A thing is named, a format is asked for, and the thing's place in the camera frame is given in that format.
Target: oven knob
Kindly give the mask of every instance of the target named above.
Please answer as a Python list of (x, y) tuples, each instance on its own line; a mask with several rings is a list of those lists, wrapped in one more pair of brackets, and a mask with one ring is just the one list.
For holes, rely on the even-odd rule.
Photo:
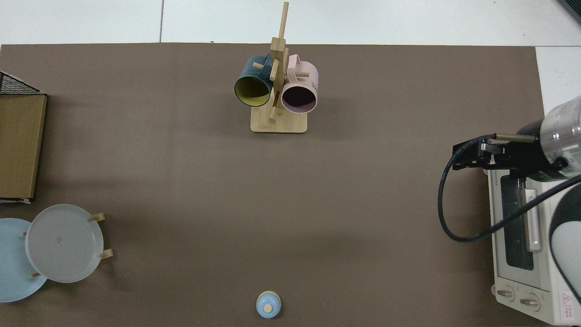
[(529, 294), (529, 298), (522, 298), (521, 303), (530, 306), (535, 311), (541, 309), (539, 298), (533, 293)]
[(502, 297), (505, 297), (510, 302), (514, 301), (514, 291), (512, 290), (512, 287), (510, 287), (509, 285), (503, 286), (502, 290), (496, 290), (496, 287), (492, 286), (492, 294), (494, 295), (498, 294)]

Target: wooden base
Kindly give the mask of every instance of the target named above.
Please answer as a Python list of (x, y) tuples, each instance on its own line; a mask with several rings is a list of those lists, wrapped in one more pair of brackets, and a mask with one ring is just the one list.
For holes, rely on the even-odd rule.
[(293, 113), (285, 108), (275, 108), (272, 114), (271, 100), (263, 105), (250, 107), (250, 129), (255, 133), (300, 134), (307, 131), (307, 113)]

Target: light blue plate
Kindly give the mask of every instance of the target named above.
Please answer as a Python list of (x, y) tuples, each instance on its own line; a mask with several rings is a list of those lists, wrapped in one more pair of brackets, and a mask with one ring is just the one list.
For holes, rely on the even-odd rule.
[(0, 303), (21, 300), (36, 292), (46, 282), (45, 276), (30, 278), (36, 270), (24, 249), (30, 222), (16, 218), (0, 219)]

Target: white floor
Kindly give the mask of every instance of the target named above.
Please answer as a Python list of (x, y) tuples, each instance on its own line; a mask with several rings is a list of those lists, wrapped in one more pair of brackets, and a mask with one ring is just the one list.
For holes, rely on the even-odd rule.
[[(535, 46), (545, 111), (581, 95), (581, 23), (556, 0), (289, 2), (289, 44)], [(270, 43), (282, 3), (0, 0), (0, 44)]]

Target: dark green mug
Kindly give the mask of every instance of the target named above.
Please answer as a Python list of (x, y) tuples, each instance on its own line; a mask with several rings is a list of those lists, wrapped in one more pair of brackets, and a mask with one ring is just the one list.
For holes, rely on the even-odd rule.
[(266, 56), (253, 56), (248, 59), (242, 69), (240, 77), (234, 84), (236, 97), (248, 106), (265, 105), (272, 91), (270, 71), (272, 71), (270, 54)]

